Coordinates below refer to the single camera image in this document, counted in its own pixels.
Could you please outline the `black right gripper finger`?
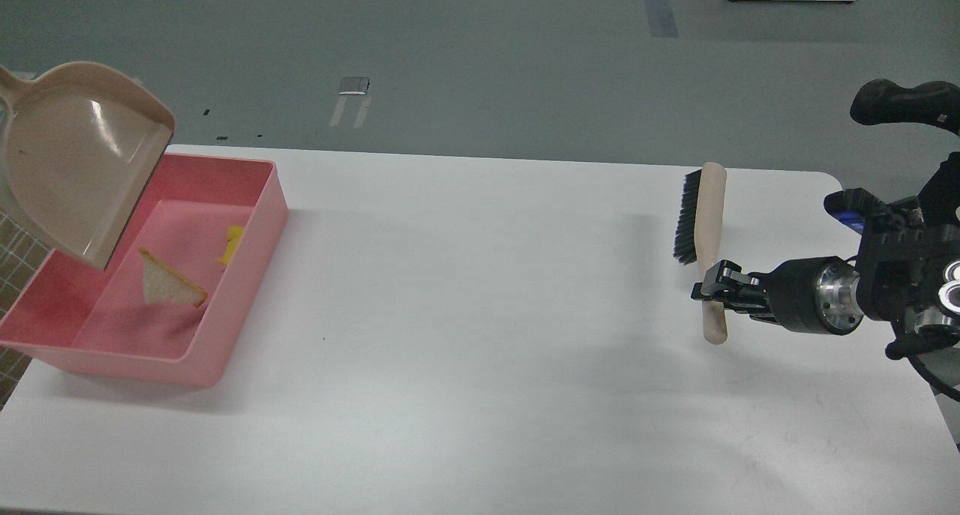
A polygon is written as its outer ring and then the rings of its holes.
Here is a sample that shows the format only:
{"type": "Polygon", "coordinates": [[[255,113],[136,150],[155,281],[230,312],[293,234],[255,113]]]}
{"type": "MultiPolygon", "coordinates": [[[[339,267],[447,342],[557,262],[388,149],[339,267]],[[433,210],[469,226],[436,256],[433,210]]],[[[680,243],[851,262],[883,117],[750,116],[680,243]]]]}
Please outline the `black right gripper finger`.
{"type": "Polygon", "coordinates": [[[740,265],[726,259],[712,267],[713,295],[741,294],[747,291],[764,292],[761,276],[744,273],[740,265]]]}
{"type": "Polygon", "coordinates": [[[763,289],[755,285],[726,287],[721,286],[705,293],[703,283],[694,283],[691,299],[698,302],[720,304],[724,310],[748,316],[758,322],[772,322],[773,313],[768,297],[763,289]]]}

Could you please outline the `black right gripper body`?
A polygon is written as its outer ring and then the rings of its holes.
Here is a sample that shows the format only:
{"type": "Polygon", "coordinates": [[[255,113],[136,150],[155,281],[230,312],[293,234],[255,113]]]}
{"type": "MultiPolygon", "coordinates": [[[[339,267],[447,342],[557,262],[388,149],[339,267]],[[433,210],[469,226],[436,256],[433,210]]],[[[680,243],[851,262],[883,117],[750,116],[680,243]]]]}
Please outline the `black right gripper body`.
{"type": "Polygon", "coordinates": [[[837,256],[793,259],[757,277],[766,300],[757,320],[803,334],[847,335],[864,320],[860,273],[837,256]]]}

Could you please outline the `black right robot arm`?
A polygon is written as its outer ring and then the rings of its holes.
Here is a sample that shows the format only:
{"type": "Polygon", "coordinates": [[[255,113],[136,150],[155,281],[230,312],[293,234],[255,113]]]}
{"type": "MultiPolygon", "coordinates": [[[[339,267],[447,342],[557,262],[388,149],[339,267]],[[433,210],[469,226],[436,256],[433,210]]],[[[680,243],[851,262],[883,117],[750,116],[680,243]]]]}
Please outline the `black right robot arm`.
{"type": "Polygon", "coordinates": [[[847,335],[865,319],[891,324],[885,348],[905,359],[936,394],[958,399],[958,154],[921,193],[884,203],[864,188],[827,195],[825,212],[859,235],[849,259],[785,261],[768,273],[718,259],[726,174],[709,163],[683,183],[674,255],[698,262],[691,290],[705,337],[727,337],[726,311],[793,333],[847,335]]]}

